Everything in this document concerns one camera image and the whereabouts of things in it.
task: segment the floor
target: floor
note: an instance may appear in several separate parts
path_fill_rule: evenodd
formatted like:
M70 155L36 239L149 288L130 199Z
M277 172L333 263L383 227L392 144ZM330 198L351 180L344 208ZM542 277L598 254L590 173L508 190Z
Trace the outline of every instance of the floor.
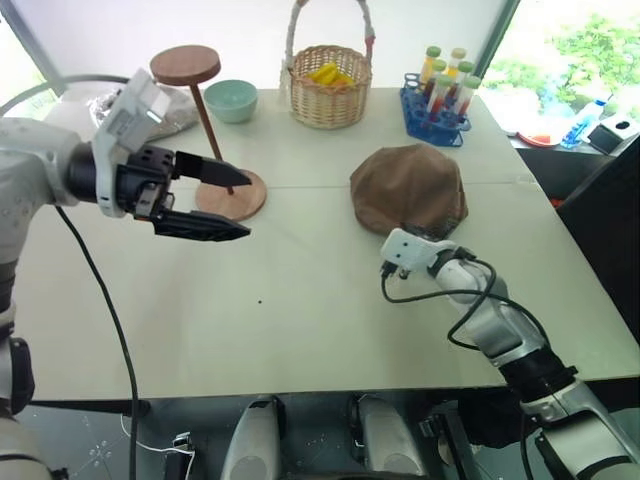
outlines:
M386 400L400 413L410 394L389 394ZM282 443L284 472L361 471L350 454L346 426L347 394L285 395L287 434ZM152 402L152 411L141 422L140 441L158 448L168 447L176 434L191 431L196 445L193 480L217 479L237 420L254 398L175 399ZM621 426L640 443L640 409L614 414ZM38 439L46 462L52 469L66 467L76 480L124 480L127 478L128 438L120 417L114 414L28 407L19 421ZM433 448L428 448L415 429L426 464L440 470ZM536 480L550 480L541 457L529 437L531 464ZM483 480L524 478L517 445L500 450L481 448L475 460ZM163 454L138 449L138 478L163 478ZM457 479L453 469L444 467L438 478Z

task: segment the wooden disc base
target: wooden disc base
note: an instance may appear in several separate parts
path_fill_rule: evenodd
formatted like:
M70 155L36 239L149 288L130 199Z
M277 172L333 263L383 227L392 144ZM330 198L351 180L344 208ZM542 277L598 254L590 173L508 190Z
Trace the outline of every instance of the wooden disc base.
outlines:
M243 172L251 179L251 185L233 187L233 195L225 187L201 183L196 190L198 208L236 222L255 215L267 199L267 187L255 173Z

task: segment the white table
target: white table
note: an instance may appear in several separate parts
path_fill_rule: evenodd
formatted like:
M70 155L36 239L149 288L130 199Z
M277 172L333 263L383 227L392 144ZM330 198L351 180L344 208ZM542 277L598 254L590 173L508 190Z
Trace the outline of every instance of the white table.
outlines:
M355 221L348 178L377 148L417 141L404 133L397 92L373 90L365 119L337 132L297 124L275 98L261 92L249 124L215 125L226 158L269 187L265 207L246 222L249 237L155 237L150 225L103 217L95 205L69 210L111 289L141 396L503 384L480 354L447 343L457 314L445 299L399 306L380 295L384 239ZM471 119L465 145L446 149L470 211L452 239L496 267L582 378L640 374L635 340L543 192L526 181L520 157L481 102ZM208 154L199 127L160 144ZM177 209L194 208L196 185L174 184ZM390 290L434 288L415 275ZM129 396L99 290L50 208L33 220L15 298L37 399Z

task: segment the basket handle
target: basket handle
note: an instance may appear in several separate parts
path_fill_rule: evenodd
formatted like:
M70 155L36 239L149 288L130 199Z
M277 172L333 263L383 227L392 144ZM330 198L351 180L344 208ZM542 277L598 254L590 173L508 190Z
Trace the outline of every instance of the basket handle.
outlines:
M295 0L293 9L291 10L291 20L289 21L289 28L287 29L287 46L285 50L285 61L287 68L293 66L293 37L296 31L296 24L298 23L298 15L300 10L304 7L309 0ZM371 26L371 14L369 13L369 6L366 0L356 0L362 9L362 18L364 19L364 44L367 47L367 62L371 65L371 57L373 55L373 42L376 39L376 34Z

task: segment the wooden stand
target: wooden stand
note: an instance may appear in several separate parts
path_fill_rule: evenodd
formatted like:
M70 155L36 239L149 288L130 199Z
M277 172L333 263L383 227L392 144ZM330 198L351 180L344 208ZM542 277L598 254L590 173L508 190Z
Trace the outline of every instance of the wooden stand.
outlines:
M188 86L198 108L200 120L217 160L223 160L198 84L220 72L220 57L209 47L185 45L160 52L151 60L151 72L158 81L176 87ZM240 221L253 216L267 198L267 187L253 172L244 170L251 185L217 187L201 183L196 192L196 205L204 212L216 213Z

